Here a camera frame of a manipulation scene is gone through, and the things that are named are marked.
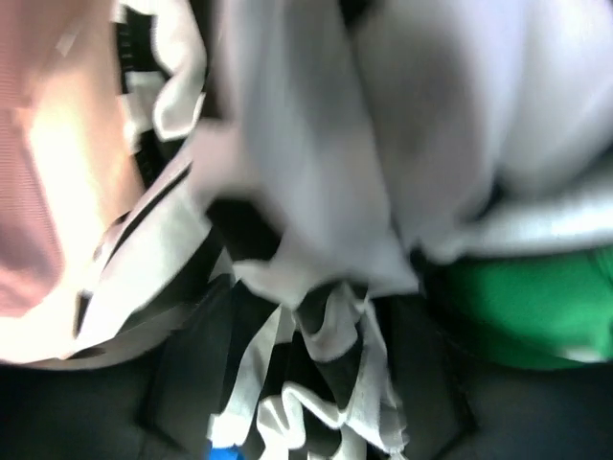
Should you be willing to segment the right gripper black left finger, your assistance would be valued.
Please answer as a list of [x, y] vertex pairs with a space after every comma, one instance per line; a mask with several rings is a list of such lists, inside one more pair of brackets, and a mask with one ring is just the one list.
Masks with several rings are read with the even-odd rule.
[[213, 287], [158, 347], [98, 370], [1, 368], [4, 459], [206, 459], [230, 337]]

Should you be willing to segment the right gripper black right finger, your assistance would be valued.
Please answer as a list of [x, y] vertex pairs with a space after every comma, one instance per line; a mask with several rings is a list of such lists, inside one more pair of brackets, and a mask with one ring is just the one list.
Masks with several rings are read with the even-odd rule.
[[519, 370], [465, 352], [416, 297], [382, 301], [408, 459], [609, 459], [612, 367]]

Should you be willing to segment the blue tank top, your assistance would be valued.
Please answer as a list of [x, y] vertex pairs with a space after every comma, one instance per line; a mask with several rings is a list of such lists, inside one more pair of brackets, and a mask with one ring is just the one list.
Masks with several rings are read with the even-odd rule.
[[208, 451], [209, 460], [243, 460], [240, 450], [236, 446], [227, 448], [210, 448]]

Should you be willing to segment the green tank top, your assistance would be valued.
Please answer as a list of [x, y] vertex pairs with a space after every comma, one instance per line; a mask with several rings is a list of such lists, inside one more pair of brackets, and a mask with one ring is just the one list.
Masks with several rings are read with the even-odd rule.
[[426, 290], [472, 353], [524, 369], [612, 358], [612, 248], [430, 265]]

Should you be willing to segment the black white striped tank top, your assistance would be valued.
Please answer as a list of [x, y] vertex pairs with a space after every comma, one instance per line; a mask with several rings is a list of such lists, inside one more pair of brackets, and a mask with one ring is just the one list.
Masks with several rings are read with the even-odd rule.
[[156, 347], [229, 289], [211, 448], [408, 459], [382, 301], [430, 265], [612, 248], [608, 1], [118, 1], [146, 191], [80, 298], [82, 350]]

